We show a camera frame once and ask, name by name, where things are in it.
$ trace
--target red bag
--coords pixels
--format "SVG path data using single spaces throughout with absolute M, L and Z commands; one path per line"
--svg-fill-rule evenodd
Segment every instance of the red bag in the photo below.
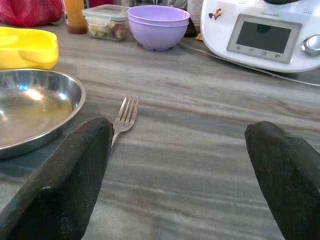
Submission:
M 35 27 L 60 20 L 61 0 L 0 0 L 0 22 Z

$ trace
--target wood grain surface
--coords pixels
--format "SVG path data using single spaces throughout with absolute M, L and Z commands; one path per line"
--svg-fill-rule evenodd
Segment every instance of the wood grain surface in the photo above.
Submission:
M 179 45 L 169 51 L 68 34 L 53 70 L 78 78 L 87 100 L 61 137 L 0 161 L 0 209 L 84 121 L 111 122 L 140 98 L 117 139 L 84 240 L 283 240 L 261 193 L 244 132 L 270 121 L 320 150 L 320 88 L 270 77 Z M 208 49 L 201 41 L 183 43 Z M 319 69 L 291 77 L 319 81 Z

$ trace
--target container lid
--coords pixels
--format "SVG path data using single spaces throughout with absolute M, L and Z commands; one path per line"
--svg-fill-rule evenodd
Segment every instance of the container lid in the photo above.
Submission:
M 127 6 L 119 6 L 112 4 L 104 4 L 100 6 L 95 6 L 82 10 L 83 16 L 86 18 L 103 18 L 108 21 L 116 20 L 116 21 L 124 21 L 127 20 L 128 16 Z

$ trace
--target stainless steel plate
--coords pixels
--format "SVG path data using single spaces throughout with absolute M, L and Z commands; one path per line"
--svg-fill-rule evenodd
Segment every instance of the stainless steel plate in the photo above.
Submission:
M 56 138 L 85 99 L 83 84 L 63 73 L 0 71 L 0 159 L 32 151 Z

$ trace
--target sauce bottle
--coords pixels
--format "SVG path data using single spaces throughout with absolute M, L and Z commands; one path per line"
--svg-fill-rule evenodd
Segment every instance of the sauce bottle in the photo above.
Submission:
M 66 29 L 70 34 L 85 34 L 87 25 L 82 10 L 84 0 L 63 0 Z

